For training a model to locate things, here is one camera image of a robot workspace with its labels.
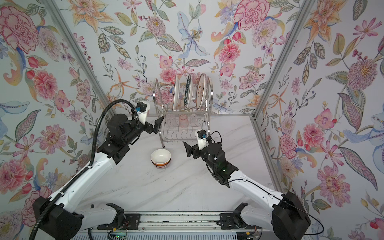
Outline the orange bowl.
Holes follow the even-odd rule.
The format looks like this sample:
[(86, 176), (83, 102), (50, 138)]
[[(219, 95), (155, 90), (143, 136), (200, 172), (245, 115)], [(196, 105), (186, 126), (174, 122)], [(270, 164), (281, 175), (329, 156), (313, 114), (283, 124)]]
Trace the orange bowl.
[(172, 159), (171, 153), (166, 149), (158, 149), (152, 152), (151, 162), (155, 164), (170, 163)]

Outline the red floral patterned bowl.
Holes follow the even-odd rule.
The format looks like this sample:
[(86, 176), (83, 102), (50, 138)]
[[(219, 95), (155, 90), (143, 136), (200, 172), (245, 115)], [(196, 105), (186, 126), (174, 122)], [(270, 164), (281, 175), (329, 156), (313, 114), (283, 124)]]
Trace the red floral patterned bowl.
[(165, 163), (165, 164), (155, 164), (153, 163), (153, 165), (158, 168), (158, 169), (163, 169), (163, 168), (166, 168), (170, 165), (170, 163)]

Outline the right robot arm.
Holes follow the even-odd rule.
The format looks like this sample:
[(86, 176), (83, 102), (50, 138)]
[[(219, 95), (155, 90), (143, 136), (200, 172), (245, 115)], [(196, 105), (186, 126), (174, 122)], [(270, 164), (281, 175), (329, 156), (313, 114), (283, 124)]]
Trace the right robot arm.
[(245, 175), (226, 160), (221, 143), (184, 143), (187, 157), (201, 158), (212, 177), (221, 185), (238, 191), (259, 205), (245, 205), (234, 213), (247, 225), (273, 231), (280, 240), (301, 240), (311, 225), (309, 214), (293, 193), (285, 194), (267, 188)]

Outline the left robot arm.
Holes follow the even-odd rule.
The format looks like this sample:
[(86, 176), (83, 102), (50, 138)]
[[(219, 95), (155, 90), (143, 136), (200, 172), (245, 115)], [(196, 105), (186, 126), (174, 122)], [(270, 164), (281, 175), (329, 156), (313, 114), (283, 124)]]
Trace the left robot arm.
[(156, 134), (160, 131), (164, 117), (153, 124), (146, 121), (147, 115), (139, 113), (129, 120), (127, 115), (118, 114), (111, 118), (107, 127), (109, 134), (105, 142), (96, 148), (95, 156), (65, 186), (49, 197), (38, 197), (33, 203), (36, 224), (30, 239), (42, 230), (56, 240), (70, 240), (79, 231), (106, 225), (113, 229), (123, 226), (126, 217), (123, 208), (106, 204), (99, 208), (78, 208), (84, 196), (99, 179), (117, 166), (143, 132)]

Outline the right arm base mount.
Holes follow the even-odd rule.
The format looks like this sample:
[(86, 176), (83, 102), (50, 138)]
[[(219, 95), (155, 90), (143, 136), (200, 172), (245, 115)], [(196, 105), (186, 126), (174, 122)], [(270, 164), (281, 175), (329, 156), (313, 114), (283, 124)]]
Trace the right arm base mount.
[(220, 219), (216, 221), (216, 224), (219, 225), (222, 230), (261, 230), (261, 227), (248, 225), (241, 218), (243, 209), (248, 205), (248, 203), (241, 203), (233, 212), (219, 214)]

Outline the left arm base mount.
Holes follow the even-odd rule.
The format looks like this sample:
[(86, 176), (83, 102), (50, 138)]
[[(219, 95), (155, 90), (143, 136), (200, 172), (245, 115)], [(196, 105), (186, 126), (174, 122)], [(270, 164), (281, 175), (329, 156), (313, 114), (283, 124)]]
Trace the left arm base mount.
[(127, 214), (123, 208), (112, 203), (106, 204), (106, 206), (114, 209), (117, 214), (111, 223), (99, 225), (97, 230), (138, 230), (141, 214)]

